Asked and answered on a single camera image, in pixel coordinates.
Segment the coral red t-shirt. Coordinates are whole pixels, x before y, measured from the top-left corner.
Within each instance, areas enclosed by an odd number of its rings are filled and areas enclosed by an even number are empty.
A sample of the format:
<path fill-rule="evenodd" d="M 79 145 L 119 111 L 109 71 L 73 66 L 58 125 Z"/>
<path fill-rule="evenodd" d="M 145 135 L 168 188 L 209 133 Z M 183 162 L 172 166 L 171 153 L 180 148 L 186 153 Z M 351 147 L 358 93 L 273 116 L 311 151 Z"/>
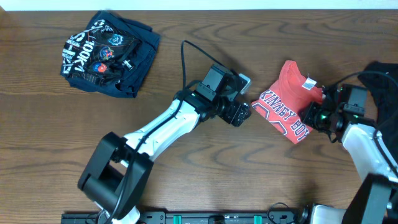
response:
<path fill-rule="evenodd" d="M 295 61 L 287 60 L 278 79 L 251 106 L 282 135 L 297 144 L 312 131 L 301 122 L 299 111 L 312 102 L 323 102 L 322 89 L 316 83 L 300 73 Z"/>

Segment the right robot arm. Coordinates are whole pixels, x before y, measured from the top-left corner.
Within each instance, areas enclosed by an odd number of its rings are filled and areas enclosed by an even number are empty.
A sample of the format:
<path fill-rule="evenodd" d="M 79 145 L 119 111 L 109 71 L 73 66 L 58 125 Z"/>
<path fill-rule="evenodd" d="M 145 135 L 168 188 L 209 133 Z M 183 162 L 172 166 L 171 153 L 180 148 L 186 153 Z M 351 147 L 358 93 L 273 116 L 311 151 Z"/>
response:
<path fill-rule="evenodd" d="M 300 111 L 301 121 L 339 142 L 351 156 L 362 181 L 348 208 L 314 203 L 299 223 L 397 223 L 397 162 L 376 122 L 365 117 L 367 90 L 350 84 L 323 88 L 323 101 Z"/>

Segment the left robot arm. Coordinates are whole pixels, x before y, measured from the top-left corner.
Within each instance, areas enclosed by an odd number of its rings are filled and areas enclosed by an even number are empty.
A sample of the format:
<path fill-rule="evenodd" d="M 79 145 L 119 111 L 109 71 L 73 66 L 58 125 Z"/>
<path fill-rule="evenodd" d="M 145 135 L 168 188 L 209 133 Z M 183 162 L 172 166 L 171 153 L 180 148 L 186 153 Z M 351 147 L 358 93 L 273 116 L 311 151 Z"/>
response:
<path fill-rule="evenodd" d="M 114 132 L 105 135 L 78 181 L 78 188 L 101 209 L 95 223 L 137 223 L 137 204 L 154 161 L 208 119 L 218 116 L 239 127 L 251 112 L 237 97 L 250 85 L 244 74 L 212 65 L 203 80 L 185 85 L 171 105 L 141 129 L 123 137 Z"/>

